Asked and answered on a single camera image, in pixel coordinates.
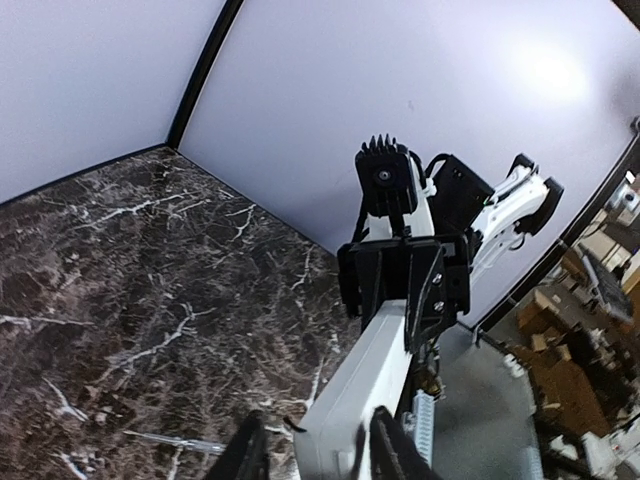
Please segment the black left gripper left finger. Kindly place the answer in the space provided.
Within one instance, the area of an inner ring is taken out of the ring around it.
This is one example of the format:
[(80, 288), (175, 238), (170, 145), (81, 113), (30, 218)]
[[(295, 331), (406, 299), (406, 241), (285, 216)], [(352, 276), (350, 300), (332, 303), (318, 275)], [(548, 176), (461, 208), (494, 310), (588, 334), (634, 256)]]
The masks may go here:
[(219, 458), (220, 479), (269, 479), (267, 435), (260, 410), (252, 410)]

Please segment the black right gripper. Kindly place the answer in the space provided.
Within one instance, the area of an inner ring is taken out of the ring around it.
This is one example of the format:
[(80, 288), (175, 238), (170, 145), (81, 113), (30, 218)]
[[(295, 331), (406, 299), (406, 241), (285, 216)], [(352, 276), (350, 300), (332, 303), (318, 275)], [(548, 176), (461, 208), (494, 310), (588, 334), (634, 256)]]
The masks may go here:
[(424, 331), (438, 325), (447, 298), (470, 311), (472, 249), (464, 235), (439, 235), (438, 244), (382, 240), (348, 243), (337, 254), (338, 282), (351, 318), (371, 320), (387, 299), (406, 299), (404, 345), (417, 352)]

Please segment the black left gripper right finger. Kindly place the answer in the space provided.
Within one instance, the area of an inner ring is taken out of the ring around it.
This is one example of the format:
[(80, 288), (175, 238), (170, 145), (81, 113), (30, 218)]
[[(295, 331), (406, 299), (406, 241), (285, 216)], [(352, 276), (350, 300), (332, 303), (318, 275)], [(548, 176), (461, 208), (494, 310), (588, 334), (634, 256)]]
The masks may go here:
[(374, 410), (369, 432), (371, 473), (374, 479), (440, 479), (386, 407), (379, 406)]

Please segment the white KT-16 remote control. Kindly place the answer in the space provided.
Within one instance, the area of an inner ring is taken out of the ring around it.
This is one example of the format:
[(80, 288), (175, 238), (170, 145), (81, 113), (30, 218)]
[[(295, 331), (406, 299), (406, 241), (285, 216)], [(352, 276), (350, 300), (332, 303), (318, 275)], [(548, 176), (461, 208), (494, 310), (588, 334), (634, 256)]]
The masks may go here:
[(404, 300), (383, 303), (299, 422), (295, 458), (302, 479), (371, 479), (370, 422), (394, 413), (412, 355), (405, 350)]

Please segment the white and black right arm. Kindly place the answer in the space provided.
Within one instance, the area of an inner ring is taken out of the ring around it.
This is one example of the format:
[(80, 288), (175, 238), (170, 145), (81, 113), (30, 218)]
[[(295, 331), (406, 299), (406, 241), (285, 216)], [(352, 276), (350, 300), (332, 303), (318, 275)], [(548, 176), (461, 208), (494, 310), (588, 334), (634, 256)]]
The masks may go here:
[(363, 148), (355, 167), (362, 201), (337, 254), (342, 302), (366, 327), (384, 302), (403, 301), (410, 353), (469, 313), (480, 277), (538, 234), (564, 193), (523, 154), (497, 187), (451, 154), (423, 166), (412, 151)]

